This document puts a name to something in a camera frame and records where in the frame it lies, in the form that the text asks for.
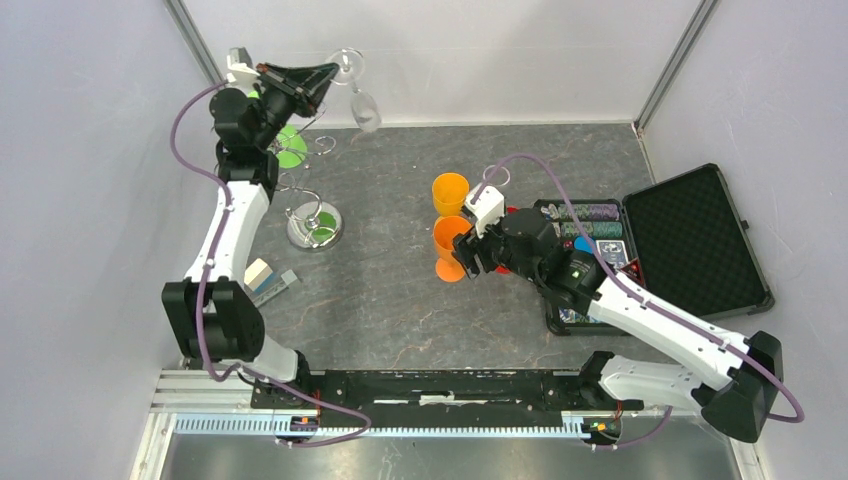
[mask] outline open black case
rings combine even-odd
[[[598,209],[600,205],[619,205],[615,200],[573,203],[575,208],[581,204],[599,205]],[[569,235],[574,229],[567,228],[566,223],[571,221],[568,211],[565,206],[558,208],[557,220],[548,211],[551,205],[558,208],[562,200],[538,200],[534,206],[549,220],[565,222],[558,230],[570,246],[574,239]],[[638,259],[637,268],[651,293],[709,321],[753,315],[774,305],[774,296],[745,233],[748,222],[739,218],[717,165],[706,164],[627,195],[619,208],[615,221],[621,223],[621,235],[609,239],[619,240],[615,249],[621,245],[628,262]],[[607,258],[620,268],[617,260]],[[544,314],[548,329],[556,335],[624,334],[548,301],[544,301]]]

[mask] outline sponge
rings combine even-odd
[[[274,271],[261,258],[257,258],[244,271],[244,284],[260,293],[273,283]]]

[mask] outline metal frame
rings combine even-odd
[[[677,41],[677,46],[674,47],[671,57],[665,64],[665,68],[663,68],[660,78],[657,79],[654,89],[651,90],[651,94],[648,95],[648,100],[642,107],[642,111],[639,112],[639,116],[637,116],[636,120],[633,121],[633,128],[636,130],[636,134],[639,137],[642,136],[642,132],[645,127],[648,126],[648,123],[650,123],[654,113],[656,113],[660,102],[662,102],[662,99],[665,97],[671,87],[671,84],[677,77],[680,67],[692,51],[692,47],[695,45],[698,37],[700,37],[701,32],[703,32],[704,27],[709,21],[718,3],[719,0],[701,0],[698,8],[695,9],[695,13],[689,20],[686,30],[683,31],[683,35],[680,37],[680,40]]]
[[[200,35],[197,25],[194,24],[191,15],[188,13],[183,0],[163,0],[165,7],[171,13],[174,23],[177,24],[177,29],[185,39],[191,54],[197,60],[197,65],[206,77],[210,85],[215,85],[224,81],[224,76],[218,70],[218,65],[215,63],[215,58],[209,52],[209,47]]]
[[[252,387],[232,376],[224,382],[209,378],[203,370],[163,370],[150,406],[147,424],[130,474],[131,480],[159,480],[171,440],[175,434],[311,436],[290,427],[294,417],[314,416],[317,410],[254,410],[250,407]],[[613,412],[562,412],[563,428],[546,429],[378,429],[369,437],[473,438],[571,438],[578,439],[577,425],[584,418],[606,418]],[[640,412],[639,416],[661,417],[662,409]],[[692,416],[677,410],[673,416]],[[324,429],[316,435],[340,435],[347,429]],[[743,480],[768,478],[760,464],[756,446],[731,440],[736,464]]]

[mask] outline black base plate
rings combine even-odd
[[[556,427],[562,426],[564,410],[617,407],[615,400],[599,395],[597,385],[589,385],[577,372],[558,370],[329,370],[313,373],[312,385],[312,395],[361,411],[376,428]],[[587,390],[592,395],[585,395]],[[292,402],[290,395],[264,384],[253,392],[254,409],[314,408]],[[443,398],[428,402],[436,396]],[[587,397],[598,400],[590,402]],[[463,401],[476,403],[460,405]],[[623,408],[642,410],[644,405],[626,401]],[[321,409],[323,427],[360,423]]]

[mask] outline gray tabletop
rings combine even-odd
[[[275,197],[251,252],[301,279],[261,309],[267,331],[302,351],[314,369],[579,368],[594,350],[640,360],[664,356],[631,337],[555,337],[532,285],[514,275],[439,280],[431,184],[461,173],[474,185],[483,169],[514,152],[550,162],[572,198],[621,199],[650,184],[629,125],[534,125],[309,132],[338,141],[313,157],[307,186],[342,212],[341,241],[323,252],[286,238],[287,204]],[[556,190],[531,162],[510,167],[507,203],[530,206]]]

